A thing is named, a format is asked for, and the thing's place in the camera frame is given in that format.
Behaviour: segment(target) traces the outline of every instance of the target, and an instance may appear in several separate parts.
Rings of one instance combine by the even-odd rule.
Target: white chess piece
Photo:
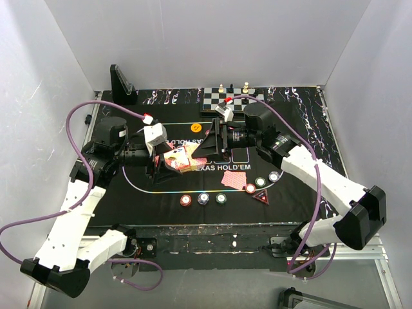
[[[244,94],[248,94],[248,93],[249,93],[249,90],[248,90],[247,88],[249,88],[249,83],[248,83],[248,82],[245,83],[245,85],[244,85],[244,87],[243,87],[243,89],[242,89],[242,92],[243,92]]]

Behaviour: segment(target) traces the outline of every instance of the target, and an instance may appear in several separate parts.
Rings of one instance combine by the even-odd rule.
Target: gray floor
[[[132,281],[149,285],[157,278],[156,272],[137,273]],[[42,309],[277,308],[280,291],[291,286],[352,306],[389,308],[375,262],[365,260],[334,261],[324,275],[307,283],[266,270],[168,270],[150,292],[114,281],[109,265],[103,265],[76,299],[47,289]]]

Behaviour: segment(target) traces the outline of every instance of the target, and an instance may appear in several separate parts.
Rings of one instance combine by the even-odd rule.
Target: red triangle
[[[266,205],[269,205],[268,191],[266,189],[255,193],[252,197],[262,203],[265,203]]]

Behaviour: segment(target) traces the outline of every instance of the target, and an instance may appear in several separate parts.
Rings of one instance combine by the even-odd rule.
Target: poker chip
[[[226,201],[226,196],[223,193],[219,193],[218,195],[216,195],[216,202],[218,204],[223,205],[224,203],[226,203]]]
[[[277,181],[279,180],[280,175],[279,175],[278,172],[270,172],[268,178],[269,178],[270,182],[275,183],[275,182],[277,182]]]
[[[188,207],[191,205],[191,203],[192,198],[190,195],[185,194],[180,198],[180,205],[182,205],[183,207]]]
[[[246,190],[247,193],[253,194],[253,193],[255,193],[255,191],[256,191],[256,187],[255,187],[255,185],[253,185],[253,184],[251,184],[251,183],[248,183],[248,184],[245,186],[245,190]]]
[[[257,177],[255,179],[256,187],[262,188],[266,185],[266,180],[263,177]]]
[[[206,192],[200,193],[198,196],[198,203],[200,205],[206,205],[209,201],[209,195]]]

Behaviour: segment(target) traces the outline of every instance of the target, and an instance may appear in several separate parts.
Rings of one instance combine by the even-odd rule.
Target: white wall
[[[60,209],[75,153],[66,114],[94,94],[43,0],[0,0],[0,226]],[[84,116],[72,128],[84,137]],[[53,220],[16,227],[1,240],[31,258]],[[0,307],[25,308],[33,281],[0,253]]]
[[[93,89],[325,84],[370,0],[46,0]]]
[[[412,308],[411,38],[411,1],[372,0],[325,94],[349,176],[386,191],[380,235],[405,308]]]

